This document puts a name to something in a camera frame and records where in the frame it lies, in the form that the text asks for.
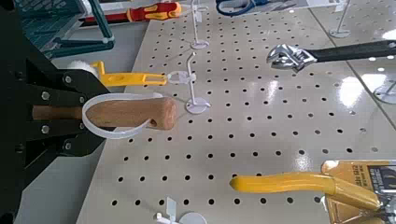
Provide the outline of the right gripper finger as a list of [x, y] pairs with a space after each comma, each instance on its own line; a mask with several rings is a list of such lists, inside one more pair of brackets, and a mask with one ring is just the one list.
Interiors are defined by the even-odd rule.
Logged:
[[52, 63], [26, 62], [26, 104], [83, 106], [91, 98], [109, 90], [83, 69], [58, 69]]
[[27, 122], [26, 185], [29, 186], [57, 157], [91, 155], [103, 142], [79, 119]]

